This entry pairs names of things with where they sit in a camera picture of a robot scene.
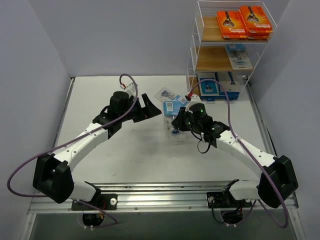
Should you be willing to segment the orange Gillette box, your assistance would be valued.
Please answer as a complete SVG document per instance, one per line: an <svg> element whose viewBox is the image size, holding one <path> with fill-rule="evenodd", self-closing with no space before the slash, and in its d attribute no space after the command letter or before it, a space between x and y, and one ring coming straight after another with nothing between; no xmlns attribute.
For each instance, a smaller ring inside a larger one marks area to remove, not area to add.
<svg viewBox="0 0 320 240"><path fill-rule="evenodd" d="M246 34L246 37L249 39L249 40L267 40L269 39L271 36L269 33L251 33L251 32L248 32Z"/></svg>
<svg viewBox="0 0 320 240"><path fill-rule="evenodd" d="M217 11L216 21L223 39L247 38L247 32L238 11Z"/></svg>
<svg viewBox="0 0 320 240"><path fill-rule="evenodd" d="M247 33L269 35L273 32L273 27L261 6L240 6L239 14Z"/></svg>

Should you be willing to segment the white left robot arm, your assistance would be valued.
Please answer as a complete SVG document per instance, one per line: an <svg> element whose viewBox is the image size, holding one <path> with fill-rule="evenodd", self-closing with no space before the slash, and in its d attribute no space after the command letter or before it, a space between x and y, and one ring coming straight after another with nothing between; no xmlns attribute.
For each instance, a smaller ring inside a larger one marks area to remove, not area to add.
<svg viewBox="0 0 320 240"><path fill-rule="evenodd" d="M144 107L132 95L116 91L78 140L37 158L33 187L58 204L67 199L81 200L88 209L97 209L101 191L92 183L74 181L72 172L92 150L118 132L123 122L137 123L161 115L147 94L142 94L142 100Z"/></svg>

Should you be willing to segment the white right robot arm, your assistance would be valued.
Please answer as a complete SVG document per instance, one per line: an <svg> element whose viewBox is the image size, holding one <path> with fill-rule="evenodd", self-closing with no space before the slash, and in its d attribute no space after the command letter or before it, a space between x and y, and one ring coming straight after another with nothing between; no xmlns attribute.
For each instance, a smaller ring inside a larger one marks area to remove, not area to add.
<svg viewBox="0 0 320 240"><path fill-rule="evenodd" d="M247 141L233 136L231 128L215 121L202 103L181 107L172 125L180 131L198 134L200 139L224 151L246 165L258 180L235 180L222 193L223 203L234 206L241 200L260 200L278 208L299 187L292 161L282 155L264 152Z"/></svg>

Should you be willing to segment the grey blue Harry's box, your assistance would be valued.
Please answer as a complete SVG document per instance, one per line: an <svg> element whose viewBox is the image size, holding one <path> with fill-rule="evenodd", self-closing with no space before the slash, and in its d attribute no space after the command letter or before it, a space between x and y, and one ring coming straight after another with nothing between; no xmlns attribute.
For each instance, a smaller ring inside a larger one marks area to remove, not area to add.
<svg viewBox="0 0 320 240"><path fill-rule="evenodd" d="M217 72L199 72L197 74L198 81L205 79L217 80ZM199 85L200 98L204 101L214 101L218 98L218 87L213 81L207 80L201 82Z"/></svg>

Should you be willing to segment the Harry's box white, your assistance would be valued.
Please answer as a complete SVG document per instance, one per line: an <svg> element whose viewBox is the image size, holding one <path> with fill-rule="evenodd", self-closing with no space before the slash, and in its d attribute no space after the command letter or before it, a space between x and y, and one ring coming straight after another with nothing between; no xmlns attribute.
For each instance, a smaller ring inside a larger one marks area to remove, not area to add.
<svg viewBox="0 0 320 240"><path fill-rule="evenodd" d="M228 96L238 96L240 93L240 86L238 83L237 74L233 71L216 72L216 80L220 83L218 90L220 95L224 95L224 90Z"/></svg>

